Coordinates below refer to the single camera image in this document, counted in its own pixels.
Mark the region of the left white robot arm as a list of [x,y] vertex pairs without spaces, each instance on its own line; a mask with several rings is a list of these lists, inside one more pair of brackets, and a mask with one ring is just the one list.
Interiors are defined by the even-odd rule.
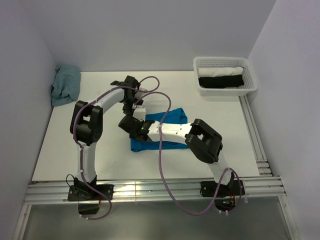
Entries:
[[139,105],[138,100],[147,92],[141,88],[138,80],[128,75],[124,81],[113,81],[109,89],[94,100],[76,102],[70,123],[70,133],[79,150],[78,170],[73,185],[86,200],[99,194],[95,151],[103,133],[103,115],[115,104],[122,103],[124,117],[118,126],[130,137],[138,138],[143,121],[134,117],[134,111]]

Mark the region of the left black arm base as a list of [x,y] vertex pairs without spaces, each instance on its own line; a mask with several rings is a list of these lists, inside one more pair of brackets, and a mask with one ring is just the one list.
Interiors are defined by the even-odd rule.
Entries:
[[100,210],[102,201],[109,203],[113,199],[114,185],[110,183],[97,183],[97,177],[87,184],[81,177],[74,177],[72,174],[66,176],[66,184],[69,187],[67,201],[78,203],[80,215],[96,215]]

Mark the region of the bright blue t-shirt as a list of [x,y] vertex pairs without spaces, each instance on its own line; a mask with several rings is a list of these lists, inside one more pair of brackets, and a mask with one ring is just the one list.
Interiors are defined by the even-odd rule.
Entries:
[[[145,116],[146,120],[150,121],[160,121],[165,112],[147,114]],[[184,110],[179,107],[174,110],[170,110],[164,119],[164,123],[168,124],[186,124],[188,118]],[[140,142],[135,139],[130,140],[130,150],[134,153],[138,153],[146,150],[158,150],[160,143],[157,142]],[[188,149],[189,147],[184,143],[163,141],[162,150],[176,150],[176,149]]]

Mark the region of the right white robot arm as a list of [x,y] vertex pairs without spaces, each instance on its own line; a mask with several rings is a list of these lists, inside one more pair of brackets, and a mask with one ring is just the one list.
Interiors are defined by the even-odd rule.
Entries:
[[162,141],[187,146],[195,157],[208,164],[213,173],[217,196],[226,197],[234,188],[235,174],[223,154],[223,138],[201,119],[189,123],[160,123],[156,120],[139,120],[126,115],[118,126],[129,138],[141,143],[159,144]]

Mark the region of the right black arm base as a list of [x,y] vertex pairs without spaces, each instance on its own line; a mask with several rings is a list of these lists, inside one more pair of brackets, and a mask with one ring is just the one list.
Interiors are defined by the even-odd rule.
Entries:
[[[200,195],[204,198],[213,198],[218,187],[215,181],[201,181]],[[214,201],[214,206],[220,213],[228,214],[237,206],[236,197],[245,195],[245,187],[242,180],[230,180],[227,185],[221,184]]]

